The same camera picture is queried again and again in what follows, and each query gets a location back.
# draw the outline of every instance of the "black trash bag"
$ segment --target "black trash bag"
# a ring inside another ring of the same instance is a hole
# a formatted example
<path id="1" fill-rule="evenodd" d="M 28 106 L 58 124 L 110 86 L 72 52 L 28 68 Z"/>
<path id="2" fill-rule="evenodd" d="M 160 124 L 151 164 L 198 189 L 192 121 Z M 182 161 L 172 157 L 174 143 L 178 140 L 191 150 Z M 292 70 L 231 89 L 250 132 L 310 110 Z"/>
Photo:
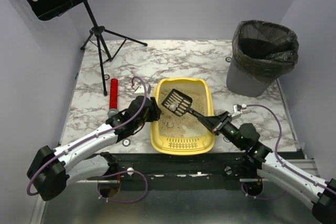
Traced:
<path id="1" fill-rule="evenodd" d="M 271 84 L 298 62 L 298 37 L 291 29 L 259 20 L 240 22 L 232 41 L 236 67 Z"/>

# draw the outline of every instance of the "white wall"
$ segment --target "white wall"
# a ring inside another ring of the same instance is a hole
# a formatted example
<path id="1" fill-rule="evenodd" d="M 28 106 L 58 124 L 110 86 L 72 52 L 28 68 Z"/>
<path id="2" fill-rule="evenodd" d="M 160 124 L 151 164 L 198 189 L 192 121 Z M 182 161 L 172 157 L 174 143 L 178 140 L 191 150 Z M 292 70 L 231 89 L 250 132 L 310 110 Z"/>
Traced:
<path id="1" fill-rule="evenodd" d="M 293 0 L 90 0 L 98 24 L 141 39 L 231 39 L 247 19 L 281 22 Z M 88 36 L 84 5 L 70 15 Z M 106 35 L 106 39 L 116 37 Z"/>
<path id="2" fill-rule="evenodd" d="M 325 178 L 336 177 L 335 19 L 335 0 L 294 0 L 282 20 L 298 35 L 300 58 L 281 84 L 304 152 Z"/>
<path id="3" fill-rule="evenodd" d="M 26 172 L 39 148 L 59 141 L 81 38 L 68 14 L 41 22 L 25 0 L 0 9 L 0 222 L 29 223 L 36 196 L 26 195 Z"/>

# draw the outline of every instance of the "white marble surface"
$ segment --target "white marble surface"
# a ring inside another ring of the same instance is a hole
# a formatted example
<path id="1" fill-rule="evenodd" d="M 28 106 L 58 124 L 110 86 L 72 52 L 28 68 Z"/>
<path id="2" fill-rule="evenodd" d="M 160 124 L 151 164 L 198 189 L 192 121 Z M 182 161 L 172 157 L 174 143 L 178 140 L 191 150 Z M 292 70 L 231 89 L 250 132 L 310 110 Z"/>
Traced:
<path id="1" fill-rule="evenodd" d="M 155 86 L 163 78 L 192 77 L 204 79 L 213 96 L 215 114 L 223 110 L 232 111 L 234 103 L 263 104 L 270 107 L 279 117 L 283 135 L 279 150 L 296 151 L 295 140 L 288 124 L 278 86 L 274 83 L 263 95 L 257 98 L 244 97 L 230 92 L 226 88 L 226 74 L 229 63 L 227 56 L 232 56 L 230 40 L 184 41 L 184 40 L 148 40 L 147 47 L 127 41 L 113 62 L 104 65 L 105 73 L 119 80 L 118 109 L 128 107 L 133 100 L 131 78 L 141 76 L 145 82 Z M 108 41 L 113 55 L 121 41 Z M 107 119 L 109 95 L 102 93 L 99 58 L 97 48 L 89 43 L 86 49 L 78 82 L 71 103 L 68 121 L 62 138 L 62 145 L 68 144 L 90 133 Z M 234 121 L 236 126 L 254 123 L 260 133 L 260 140 L 274 148 L 278 137 L 278 126 L 274 118 L 262 108 L 251 108 Z M 129 138 L 131 145 L 122 143 L 105 148 L 111 153 L 157 153 L 150 140 L 150 124 Z M 238 152 L 231 143 L 216 137 L 211 152 Z"/>

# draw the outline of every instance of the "gray trash can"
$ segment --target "gray trash can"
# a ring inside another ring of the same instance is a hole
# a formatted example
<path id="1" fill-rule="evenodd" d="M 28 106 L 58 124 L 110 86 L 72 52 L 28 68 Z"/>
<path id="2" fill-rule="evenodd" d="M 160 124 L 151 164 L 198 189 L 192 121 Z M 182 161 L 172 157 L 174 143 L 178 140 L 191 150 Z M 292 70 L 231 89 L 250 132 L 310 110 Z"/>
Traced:
<path id="1" fill-rule="evenodd" d="M 298 62 L 297 35 L 289 28 L 259 20 L 240 22 L 232 40 L 226 86 L 248 97 L 261 95 Z"/>

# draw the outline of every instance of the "tripod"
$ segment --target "tripod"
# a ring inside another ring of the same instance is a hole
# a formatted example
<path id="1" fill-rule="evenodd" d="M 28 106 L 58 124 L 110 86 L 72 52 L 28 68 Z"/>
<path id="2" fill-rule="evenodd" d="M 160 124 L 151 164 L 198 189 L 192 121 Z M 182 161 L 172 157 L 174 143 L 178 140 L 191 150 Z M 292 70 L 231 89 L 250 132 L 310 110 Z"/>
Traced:
<path id="1" fill-rule="evenodd" d="M 112 61 L 115 58 L 115 56 L 119 53 L 120 49 L 122 48 L 122 46 L 125 44 L 125 42 L 127 40 L 130 40 L 130 41 L 142 44 L 145 47 L 147 46 L 147 43 L 144 43 L 144 42 L 138 41 L 136 39 L 132 39 L 132 38 L 126 37 L 126 36 L 121 35 L 121 34 L 117 34 L 117 33 L 113 32 L 113 31 L 106 30 L 104 26 L 98 26 L 97 21 L 94 18 L 94 15 L 92 13 L 92 10 L 91 10 L 90 5 L 89 5 L 89 3 L 88 3 L 87 0 L 84 1 L 84 5 L 85 5 L 85 8 L 86 8 L 86 10 L 87 10 L 87 12 L 88 12 L 88 14 L 90 16 L 90 19 L 91 19 L 92 23 L 93 23 L 93 27 L 90 29 L 90 35 L 89 35 L 88 39 L 84 42 L 83 46 L 80 49 L 81 50 L 85 50 L 85 47 L 86 47 L 87 43 L 91 40 L 91 38 L 93 37 L 93 35 L 95 35 L 95 37 L 97 38 L 97 47 L 98 47 L 98 54 L 99 54 L 101 79 L 103 81 L 103 90 L 104 90 L 103 92 L 104 92 L 104 95 L 107 96 L 106 82 L 105 82 L 105 77 L 104 77 L 104 75 L 105 75 L 104 74 L 104 66 L 103 65 L 106 62 Z M 104 40 L 104 38 L 102 36 L 103 32 L 106 32 L 108 34 L 113 34 L 113 35 L 116 35 L 118 37 L 124 38 L 124 41 L 122 42 L 122 44 L 120 45 L 120 47 L 118 48 L 118 50 L 115 52 L 115 54 L 113 55 L 113 57 L 111 57 L 109 49 L 106 46 L 105 40 Z M 103 48 L 105 50 L 104 52 L 105 52 L 105 54 L 108 57 L 107 60 L 105 60 L 104 62 L 103 62 L 103 59 L 102 59 L 102 53 L 101 53 L 102 49 L 101 49 L 100 44 L 103 45 Z"/>

